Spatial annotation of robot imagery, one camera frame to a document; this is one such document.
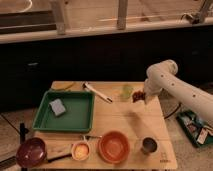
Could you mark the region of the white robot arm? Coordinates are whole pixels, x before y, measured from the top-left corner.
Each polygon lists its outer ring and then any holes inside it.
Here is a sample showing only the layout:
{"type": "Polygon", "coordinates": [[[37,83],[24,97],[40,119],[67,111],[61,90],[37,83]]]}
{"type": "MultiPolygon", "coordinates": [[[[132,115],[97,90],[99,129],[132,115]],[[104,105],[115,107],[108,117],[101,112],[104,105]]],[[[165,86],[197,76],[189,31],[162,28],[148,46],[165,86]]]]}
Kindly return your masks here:
{"type": "Polygon", "coordinates": [[[143,89],[145,103],[149,103],[162,90],[166,90],[213,126],[213,95],[178,79],[175,76],[177,72],[178,66],[174,60],[165,60],[149,66],[143,89]]]}

